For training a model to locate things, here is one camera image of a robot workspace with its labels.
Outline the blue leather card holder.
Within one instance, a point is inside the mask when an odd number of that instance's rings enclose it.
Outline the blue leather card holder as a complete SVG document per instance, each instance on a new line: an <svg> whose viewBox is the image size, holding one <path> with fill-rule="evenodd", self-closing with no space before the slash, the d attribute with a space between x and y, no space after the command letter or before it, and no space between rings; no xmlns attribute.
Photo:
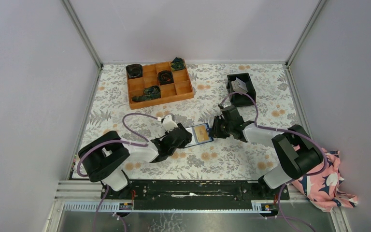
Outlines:
<svg viewBox="0 0 371 232"><path fill-rule="evenodd" d="M186 128L186 130L192 134L191 142L188 143L185 148L205 143L213 142L213 137L209 136L211 128L208 123L203 123L195 126Z"/></svg>

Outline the gold credit card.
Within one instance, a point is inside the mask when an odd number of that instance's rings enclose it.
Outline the gold credit card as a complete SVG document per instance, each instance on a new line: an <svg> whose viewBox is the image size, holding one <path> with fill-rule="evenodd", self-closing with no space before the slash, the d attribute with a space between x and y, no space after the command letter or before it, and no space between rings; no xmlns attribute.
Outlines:
<svg viewBox="0 0 371 232"><path fill-rule="evenodd" d="M198 143L204 143L210 140L205 124L194 126L194 133Z"/></svg>

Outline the black plastic card bin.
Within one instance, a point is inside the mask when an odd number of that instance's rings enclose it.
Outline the black plastic card bin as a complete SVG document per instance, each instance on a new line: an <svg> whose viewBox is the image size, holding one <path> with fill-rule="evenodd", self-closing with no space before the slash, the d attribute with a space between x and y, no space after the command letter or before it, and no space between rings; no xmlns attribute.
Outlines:
<svg viewBox="0 0 371 232"><path fill-rule="evenodd" d="M228 93L239 92L229 97L232 105L236 107L252 106L251 99L256 101L256 90L253 86L249 73L238 73L227 75L226 89Z"/></svg>

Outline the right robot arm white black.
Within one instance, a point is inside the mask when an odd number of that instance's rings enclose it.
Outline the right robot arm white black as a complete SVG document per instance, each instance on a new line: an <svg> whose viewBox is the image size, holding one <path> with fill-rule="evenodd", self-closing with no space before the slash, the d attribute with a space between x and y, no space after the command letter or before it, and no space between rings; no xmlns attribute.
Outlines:
<svg viewBox="0 0 371 232"><path fill-rule="evenodd" d="M310 139L304 128L294 125L278 129L258 125L255 121L244 121L238 109L219 105L221 115L214 118L209 136L226 139L232 136L244 143L257 143L274 148L279 165L258 179L258 193L270 199L282 184L297 180L304 175L319 172L311 170L322 164L326 168L327 157L322 148Z"/></svg>

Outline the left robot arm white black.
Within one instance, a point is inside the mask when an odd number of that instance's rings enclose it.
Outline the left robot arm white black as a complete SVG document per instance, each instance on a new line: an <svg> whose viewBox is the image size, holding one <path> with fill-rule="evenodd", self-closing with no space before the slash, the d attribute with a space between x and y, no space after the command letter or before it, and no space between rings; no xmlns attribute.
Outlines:
<svg viewBox="0 0 371 232"><path fill-rule="evenodd" d="M178 123L162 137L140 144L122 140L116 131L110 131L81 148L76 171L90 182L102 182L112 193L123 199L130 194L129 178L121 165L125 161L158 163L172 156L177 149L192 142L192 133Z"/></svg>

